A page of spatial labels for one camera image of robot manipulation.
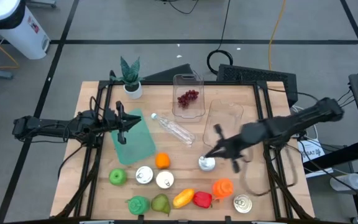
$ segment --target white machine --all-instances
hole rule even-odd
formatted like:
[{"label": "white machine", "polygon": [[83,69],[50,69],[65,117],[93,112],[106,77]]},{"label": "white machine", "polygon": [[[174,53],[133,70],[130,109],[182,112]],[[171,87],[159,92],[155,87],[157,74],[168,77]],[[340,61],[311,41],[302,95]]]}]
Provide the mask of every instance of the white machine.
[{"label": "white machine", "polygon": [[28,59],[45,57],[50,43],[24,0],[0,0],[0,35]]}]

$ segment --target pear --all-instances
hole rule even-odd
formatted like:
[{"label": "pear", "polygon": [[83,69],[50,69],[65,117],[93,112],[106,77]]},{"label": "pear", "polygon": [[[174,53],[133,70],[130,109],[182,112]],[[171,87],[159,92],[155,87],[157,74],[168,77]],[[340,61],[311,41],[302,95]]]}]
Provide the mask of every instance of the pear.
[{"label": "pear", "polygon": [[152,210],[168,214],[171,212],[168,197],[165,194],[159,194],[152,200]]}]

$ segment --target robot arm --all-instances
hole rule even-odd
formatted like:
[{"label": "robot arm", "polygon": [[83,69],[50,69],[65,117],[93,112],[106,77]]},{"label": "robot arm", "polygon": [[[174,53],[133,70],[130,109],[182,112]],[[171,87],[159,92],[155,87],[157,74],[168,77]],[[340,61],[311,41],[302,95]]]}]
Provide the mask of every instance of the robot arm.
[{"label": "robot arm", "polygon": [[116,102],[117,114],[106,108],[104,119],[99,120],[93,110],[78,113],[68,121],[55,119],[39,119],[25,116],[14,121],[12,134],[20,141],[35,136],[51,136],[63,139],[77,139],[79,142],[90,142],[91,138],[106,131],[118,130],[118,141],[126,144],[124,132],[137,124],[140,116],[129,115],[124,112],[120,101]]},{"label": "robot arm", "polygon": [[277,116],[263,119],[255,123],[247,123],[241,127],[240,134],[225,139],[220,125],[215,125],[215,131],[220,140],[210,150],[206,157],[222,157],[231,159],[234,172],[239,172],[236,159],[242,157],[240,152],[262,141],[275,147],[286,144],[291,136],[318,123],[339,121],[343,117],[343,110],[336,100],[323,98],[314,106],[290,116]]}]

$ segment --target orange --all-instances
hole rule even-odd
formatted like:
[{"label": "orange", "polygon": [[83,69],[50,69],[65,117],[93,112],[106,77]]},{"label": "orange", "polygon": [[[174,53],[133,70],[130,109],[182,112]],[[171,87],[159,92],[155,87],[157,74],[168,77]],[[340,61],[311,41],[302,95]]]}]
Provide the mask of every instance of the orange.
[{"label": "orange", "polygon": [[159,169],[167,169],[171,164],[169,156],[165,152],[160,152],[155,156],[155,165]]}]

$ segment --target gray floor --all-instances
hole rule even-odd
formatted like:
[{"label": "gray floor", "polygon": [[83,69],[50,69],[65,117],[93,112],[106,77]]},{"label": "gray floor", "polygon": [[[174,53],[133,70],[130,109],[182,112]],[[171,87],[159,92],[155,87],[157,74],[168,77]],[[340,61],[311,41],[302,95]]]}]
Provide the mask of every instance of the gray floor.
[{"label": "gray floor", "polygon": [[[57,3],[57,9],[30,8],[53,40],[60,39],[73,0],[57,0]],[[193,3],[181,0],[174,4],[185,11]],[[347,0],[347,3],[358,25],[358,1]],[[80,0],[67,39],[219,39],[226,6],[227,0],[200,0],[194,12],[186,16],[154,0]],[[225,39],[268,40],[280,7],[281,1],[276,0],[232,0]],[[287,0],[275,38],[357,40],[339,0]],[[42,60],[27,60],[10,45],[3,47],[21,67],[12,71],[13,80],[0,80],[0,204],[22,146],[11,135],[12,121],[33,115],[57,45],[51,45]],[[120,73],[120,56],[128,61],[140,56],[142,76],[189,63],[206,80],[212,80],[215,77],[208,72],[206,56],[216,47],[216,44],[65,45],[41,116],[71,117],[81,82],[105,80],[110,69]],[[268,69],[267,44],[224,44],[221,48],[232,54],[235,65]],[[212,58],[214,65],[227,63],[226,60],[220,56]],[[0,65],[11,63],[0,52]],[[347,76],[358,72],[358,44],[273,45],[272,67],[295,73],[298,91],[318,98],[338,98],[347,91]],[[306,107],[312,103],[300,96],[297,105]],[[319,140],[328,144],[357,142],[356,105],[346,107],[342,121],[319,124],[318,131]],[[48,217],[64,148],[64,144],[31,145],[6,221]],[[316,216],[348,222],[356,215],[351,197],[335,194],[327,183],[326,177],[309,180]]]}]

